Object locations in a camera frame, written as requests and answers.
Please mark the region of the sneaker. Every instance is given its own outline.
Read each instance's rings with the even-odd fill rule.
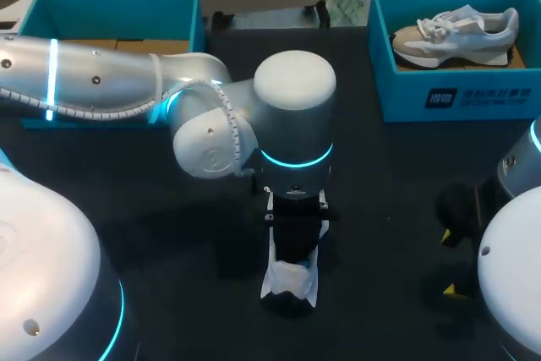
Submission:
[[[397,31],[391,42],[398,57],[419,67],[438,68],[455,57],[505,66],[517,35],[518,12],[514,8],[502,14],[483,14],[467,5],[433,19],[417,20],[416,26]]]

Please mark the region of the black tabletop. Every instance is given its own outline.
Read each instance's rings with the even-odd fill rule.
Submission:
[[[166,130],[28,131],[4,119],[0,147],[95,225],[150,361],[497,359],[480,301],[443,298],[469,248],[440,247],[433,205],[450,181],[492,173],[528,123],[383,123],[365,29],[239,30],[208,44],[235,80],[292,49],[325,57],[337,77],[325,191],[341,220],[321,242],[308,318],[260,307],[268,230],[249,181],[182,174]]]

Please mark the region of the shoe lace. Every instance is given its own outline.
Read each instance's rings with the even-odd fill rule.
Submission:
[[[417,25],[419,31],[424,37],[432,38],[437,35],[444,35],[448,32],[456,33],[458,29],[450,22],[449,17],[445,17],[449,12],[436,14],[432,19],[419,19]]]

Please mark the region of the teal cardboard box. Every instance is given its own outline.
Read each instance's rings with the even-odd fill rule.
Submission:
[[[60,41],[111,39],[118,45],[122,42],[128,51],[136,51],[137,42],[143,40],[189,41],[183,51],[205,50],[199,0],[34,0],[19,35]],[[46,123],[45,112],[39,113],[43,119],[24,120],[25,127],[70,126],[61,117]]]
[[[515,8],[525,68],[398,69],[389,37],[417,19],[469,4],[482,13]],[[386,122],[527,119],[541,116],[541,0],[372,0],[369,55]]]

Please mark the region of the white robotic arm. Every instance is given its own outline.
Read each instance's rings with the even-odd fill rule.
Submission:
[[[328,228],[323,186],[335,88],[330,64],[310,52],[281,52],[253,79],[232,83],[225,65],[207,54],[158,56],[0,38],[0,97],[41,109],[46,120],[164,121],[178,165],[197,178],[253,173],[243,166],[259,148],[260,175],[271,191],[261,297],[293,296],[302,308],[316,304],[317,246]],[[24,200],[27,192],[18,193]]]

